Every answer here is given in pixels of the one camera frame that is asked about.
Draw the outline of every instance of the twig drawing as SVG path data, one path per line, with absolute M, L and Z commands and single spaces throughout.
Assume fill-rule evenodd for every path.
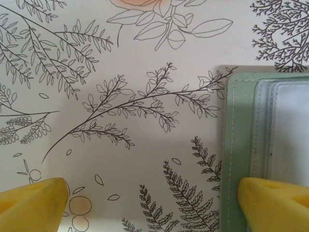
M 143 209 L 145 209 L 143 213 L 146 216 L 147 222 L 149 223 L 149 229 L 170 232 L 179 223 L 178 220 L 171 221 L 173 213 L 169 213 L 162 217 L 162 207 L 160 206 L 158 209 L 156 209 L 156 203 L 151 203 L 151 196 L 144 185 L 140 185 L 140 194 L 140 199 L 142 200 L 140 205 Z
M 199 139 L 197 136 L 191 140 L 191 142 L 195 145 L 192 147 L 192 149 L 195 151 L 193 155 L 202 159 L 202 161 L 197 162 L 197 164 L 205 167 L 205 169 L 202 170 L 202 174 L 212 174 L 212 176 L 207 179 L 208 182 L 220 182 L 222 161 L 220 160 L 219 163 L 213 167 L 216 155 L 208 156 L 208 149 L 207 147 L 203 149 L 203 144 L 200 142 L 200 140 L 201 139 Z M 213 187 L 212 190 L 220 191 L 220 185 Z
M 203 193 L 200 191 L 196 194 L 196 186 L 189 188 L 187 180 L 183 182 L 181 176 L 178 176 L 169 167 L 169 162 L 164 162 L 164 174 L 165 178 L 170 186 L 170 190 L 174 193 L 173 196 L 177 200 L 179 210 L 183 213 L 181 218 L 186 221 L 182 223 L 183 228 L 189 231 L 200 231 L 206 229 L 213 232 L 219 229 L 219 210 L 211 210 L 213 198 L 209 199 L 201 205 L 203 202 Z
M 189 89 L 189 85 L 183 87 L 179 91 L 170 91 L 167 89 L 168 83 L 173 82 L 170 77 L 170 72 L 176 70 L 172 63 L 167 63 L 165 67 L 160 68 L 154 72 L 147 72 L 149 81 L 144 91 L 139 90 L 137 93 L 131 89 L 126 88 L 127 82 L 123 75 L 118 75 L 109 82 L 104 80 L 103 85 L 97 85 L 97 90 L 101 93 L 100 99 L 95 100 L 92 94 L 89 94 L 88 101 L 83 102 L 84 108 L 90 113 L 89 117 L 72 130 L 63 135 L 45 154 L 42 162 L 45 160 L 50 151 L 68 135 L 75 138 L 80 138 L 84 143 L 86 138 L 89 140 L 91 136 L 96 135 L 98 138 L 107 136 L 111 142 L 117 145 L 119 142 L 124 142 L 126 148 L 130 149 L 134 144 L 131 142 L 128 135 L 126 135 L 127 128 L 119 130 L 115 124 L 109 123 L 105 127 L 98 125 L 98 119 L 104 116 L 139 116 L 147 117 L 153 116 L 158 118 L 161 128 L 165 132 L 171 131 L 178 123 L 175 116 L 177 111 L 166 113 L 161 97 L 174 97 L 176 104 L 187 103 L 191 111 L 198 115 L 199 118 L 217 117 L 215 112 L 220 110 L 217 106 L 209 106 L 211 94 L 216 94 L 219 98 L 224 99 L 223 79 L 230 76 L 236 67 L 230 69 L 226 68 L 226 74 L 217 71 L 213 75 L 209 71 L 209 77 L 200 76 L 199 87 Z M 127 99 L 119 104 L 114 104 L 113 100 L 119 96 L 127 97 Z
M 0 117 L 7 117 L 6 126 L 0 128 L 0 145 L 8 145 L 20 141 L 27 144 L 34 139 L 47 135 L 52 129 L 45 122 L 48 115 L 57 111 L 41 113 L 24 113 L 14 108 L 17 93 L 0 83 Z
M 41 180 L 42 178 L 41 171 L 39 171 L 38 169 L 30 170 L 25 159 L 24 159 L 24 166 L 25 166 L 26 172 L 17 172 L 17 174 L 28 176 L 28 181 L 30 184 Z
M 41 23 L 52 21 L 57 17 L 52 11 L 66 5 L 60 0 L 44 2 L 17 0 L 16 4 L 31 16 L 36 15 Z M 111 51 L 113 43 L 110 37 L 103 38 L 105 30 L 99 32 L 94 20 L 82 30 L 77 19 L 72 30 L 64 25 L 63 31 L 51 31 L 2 4 L 0 8 L 7 12 L 0 14 L 0 64 L 5 63 L 6 74 L 13 77 L 13 84 L 19 80 L 30 88 L 31 79 L 37 76 L 40 83 L 45 81 L 47 85 L 57 81 L 59 92 L 63 90 L 68 98 L 78 99 L 80 90 L 74 87 L 75 84 L 84 85 L 89 74 L 96 71 L 98 60 L 91 56 L 93 48 L 99 52 Z M 21 21 L 10 22 L 11 15 L 18 16 Z
M 303 72 L 309 58 L 309 2 L 300 0 L 256 0 L 251 5 L 257 16 L 266 15 L 253 32 L 259 48 L 257 60 L 274 60 L 279 72 Z
M 108 23 L 120 24 L 117 36 L 119 46 L 120 30 L 124 25 L 143 26 L 143 29 L 134 37 L 135 40 L 151 40 L 160 38 L 155 51 L 167 40 L 173 49 L 180 48 L 186 41 L 185 36 L 194 35 L 198 38 L 209 38 L 220 35 L 227 31 L 233 21 L 225 18 L 205 21 L 195 27 L 193 13 L 183 14 L 178 11 L 179 7 L 199 6 L 206 0 L 153 0 L 139 1 L 133 4 L 128 0 L 111 2 L 121 8 L 127 9 L 107 20 Z

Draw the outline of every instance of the mint green card holder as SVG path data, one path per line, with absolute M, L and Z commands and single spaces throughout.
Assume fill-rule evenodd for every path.
M 309 76 L 305 73 L 239 73 L 228 80 L 221 174 L 221 232 L 249 231 L 237 202 L 238 183 L 248 176 L 268 176 L 274 88 L 277 82 L 288 80 L 309 80 Z

